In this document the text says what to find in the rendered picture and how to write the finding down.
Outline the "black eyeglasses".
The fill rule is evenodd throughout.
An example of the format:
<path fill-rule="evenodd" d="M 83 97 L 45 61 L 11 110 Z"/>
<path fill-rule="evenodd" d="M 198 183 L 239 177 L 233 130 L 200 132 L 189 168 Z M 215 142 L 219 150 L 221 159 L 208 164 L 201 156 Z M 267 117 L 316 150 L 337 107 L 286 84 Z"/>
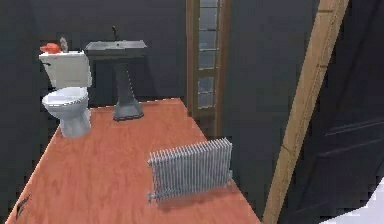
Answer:
<path fill-rule="evenodd" d="M 31 194 L 28 195 L 27 197 L 25 197 L 24 199 L 22 199 L 16 206 L 16 215 L 15 215 L 15 219 L 17 220 L 20 216 L 20 214 L 22 213 L 23 209 L 24 209 L 24 205 L 29 201 L 31 197 Z"/>

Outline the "wooden framed glass door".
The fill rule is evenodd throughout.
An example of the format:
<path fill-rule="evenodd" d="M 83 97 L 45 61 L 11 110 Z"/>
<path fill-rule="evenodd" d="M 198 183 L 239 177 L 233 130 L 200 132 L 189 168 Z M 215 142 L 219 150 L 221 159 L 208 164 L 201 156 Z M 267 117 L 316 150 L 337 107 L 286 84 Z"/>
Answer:
<path fill-rule="evenodd" d="M 186 0 L 187 109 L 205 134 L 217 138 L 231 0 Z"/>

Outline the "grey ribbed radiator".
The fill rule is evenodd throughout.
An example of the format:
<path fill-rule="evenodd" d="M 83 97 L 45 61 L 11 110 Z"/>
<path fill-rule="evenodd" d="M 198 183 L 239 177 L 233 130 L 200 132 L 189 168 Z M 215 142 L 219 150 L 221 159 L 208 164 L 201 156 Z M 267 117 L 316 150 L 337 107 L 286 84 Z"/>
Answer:
<path fill-rule="evenodd" d="M 227 138 L 219 138 L 150 152 L 153 191 L 148 202 L 159 204 L 226 186 L 232 179 L 232 149 Z"/>

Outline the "white toilet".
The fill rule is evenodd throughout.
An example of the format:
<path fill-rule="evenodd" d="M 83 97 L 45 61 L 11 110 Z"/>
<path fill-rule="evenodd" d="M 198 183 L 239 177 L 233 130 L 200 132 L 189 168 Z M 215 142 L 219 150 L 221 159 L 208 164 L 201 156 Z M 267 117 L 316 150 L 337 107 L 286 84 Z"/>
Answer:
<path fill-rule="evenodd" d="M 59 120 L 66 138 L 77 138 L 91 129 L 88 88 L 92 86 L 89 59 L 83 51 L 39 55 L 54 90 L 41 102 Z"/>

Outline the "dark panelled room door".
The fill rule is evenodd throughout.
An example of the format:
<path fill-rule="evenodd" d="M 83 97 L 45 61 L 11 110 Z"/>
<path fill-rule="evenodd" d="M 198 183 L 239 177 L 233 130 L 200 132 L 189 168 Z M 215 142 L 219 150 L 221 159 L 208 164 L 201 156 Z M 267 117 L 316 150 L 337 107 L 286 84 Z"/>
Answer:
<path fill-rule="evenodd" d="M 384 165 L 384 0 L 319 0 L 263 224 L 361 207 Z"/>

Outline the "red cloth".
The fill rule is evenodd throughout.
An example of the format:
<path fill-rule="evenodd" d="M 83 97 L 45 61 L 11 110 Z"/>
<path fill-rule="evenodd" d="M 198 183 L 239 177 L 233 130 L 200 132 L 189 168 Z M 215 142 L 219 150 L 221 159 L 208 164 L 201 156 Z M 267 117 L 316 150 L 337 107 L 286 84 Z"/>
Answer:
<path fill-rule="evenodd" d="M 49 54 L 57 54 L 61 52 L 61 47 L 56 43 L 47 43 L 40 47 L 40 50 Z"/>

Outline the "grey pedestal sink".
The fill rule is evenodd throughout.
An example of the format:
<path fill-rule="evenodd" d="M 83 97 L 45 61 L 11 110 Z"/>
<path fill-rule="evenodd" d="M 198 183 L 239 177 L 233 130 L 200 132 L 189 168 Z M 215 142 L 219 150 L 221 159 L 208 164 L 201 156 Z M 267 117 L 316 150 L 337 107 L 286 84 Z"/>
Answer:
<path fill-rule="evenodd" d="M 89 42 L 84 49 L 90 60 L 92 73 L 95 73 L 94 65 L 97 62 L 110 63 L 113 66 L 118 93 L 113 111 L 114 121 L 139 119 L 144 115 L 132 90 L 127 60 L 143 57 L 146 48 L 143 40 L 115 40 Z"/>

